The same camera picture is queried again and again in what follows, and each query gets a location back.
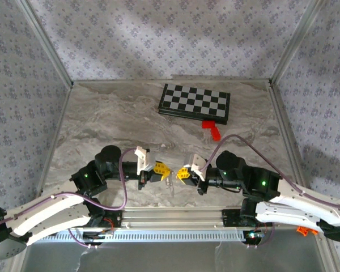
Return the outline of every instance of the red block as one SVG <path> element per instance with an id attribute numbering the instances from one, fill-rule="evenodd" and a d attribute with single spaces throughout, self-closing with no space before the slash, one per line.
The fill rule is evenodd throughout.
<path id="1" fill-rule="evenodd" d="M 220 136 L 219 130 L 216 127 L 212 127 L 210 129 L 210 133 L 211 133 L 211 136 L 213 137 L 213 140 L 220 141 L 221 136 Z"/>
<path id="2" fill-rule="evenodd" d="M 202 121 L 202 129 L 211 129 L 215 127 L 215 121 Z"/>

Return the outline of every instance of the orange object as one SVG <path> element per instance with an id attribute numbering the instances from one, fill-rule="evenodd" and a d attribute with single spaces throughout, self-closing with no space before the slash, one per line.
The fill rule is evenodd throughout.
<path id="1" fill-rule="evenodd" d="M 212 127 L 210 129 L 211 136 L 213 137 L 213 140 L 220 141 L 220 133 L 219 130 L 216 127 Z"/>
<path id="2" fill-rule="evenodd" d="M 315 235 L 318 234 L 318 231 L 315 231 L 314 229 L 301 227 L 301 226 L 299 226 L 296 231 L 300 232 L 303 236 L 307 236 L 309 231 L 311 231 L 311 233 L 313 233 Z"/>
<path id="3" fill-rule="evenodd" d="M 215 127 L 215 121 L 202 121 L 202 129 L 211 129 Z"/>

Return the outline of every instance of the checkerboard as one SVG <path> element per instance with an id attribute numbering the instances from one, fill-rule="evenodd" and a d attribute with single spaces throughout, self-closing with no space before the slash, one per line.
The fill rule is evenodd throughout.
<path id="1" fill-rule="evenodd" d="M 230 93 L 165 84 L 159 113 L 227 124 Z"/>

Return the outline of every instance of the gray floral wallpaper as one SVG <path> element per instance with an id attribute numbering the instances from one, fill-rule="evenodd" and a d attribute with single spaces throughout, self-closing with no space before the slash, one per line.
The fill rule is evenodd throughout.
<path id="1" fill-rule="evenodd" d="M 322 9 L 278 89 L 306 177 L 313 189 L 340 196 L 340 0 Z"/>
<path id="2" fill-rule="evenodd" d="M 271 77 L 309 0 L 30 0 L 72 80 Z"/>
<path id="3" fill-rule="evenodd" d="M 66 92 L 15 1 L 0 1 L 0 207 L 35 196 Z"/>

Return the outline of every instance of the marble surface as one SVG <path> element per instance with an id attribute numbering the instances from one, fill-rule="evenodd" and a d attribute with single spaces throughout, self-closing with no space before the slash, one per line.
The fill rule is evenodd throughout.
<path id="1" fill-rule="evenodd" d="M 221 135 L 241 135 L 284 173 L 291 175 L 275 113 L 264 88 L 236 82 L 170 82 L 230 92 L 228 124 L 218 125 Z M 156 82 L 75 84 L 44 189 L 68 180 L 106 145 L 116 145 L 122 151 L 136 146 L 150 148 L 157 160 L 175 172 L 188 153 L 208 158 L 217 143 L 211 139 L 209 130 L 201 128 L 200 121 L 158 114 L 163 87 L 164 83 Z M 223 150 L 245 158 L 250 165 L 269 168 L 237 139 L 229 139 L 219 153 Z M 135 161 L 136 157 L 126 155 L 125 160 Z M 239 206 L 243 199 L 241 194 L 217 188 L 209 188 L 207 195 L 200 196 L 195 187 L 176 182 L 175 178 L 173 181 L 174 197 L 164 182 L 148 183 L 138 191 L 137 182 L 128 181 L 127 206 Z M 108 188 L 99 195 L 101 203 L 120 205 L 124 195 L 121 183 L 108 181 Z"/>

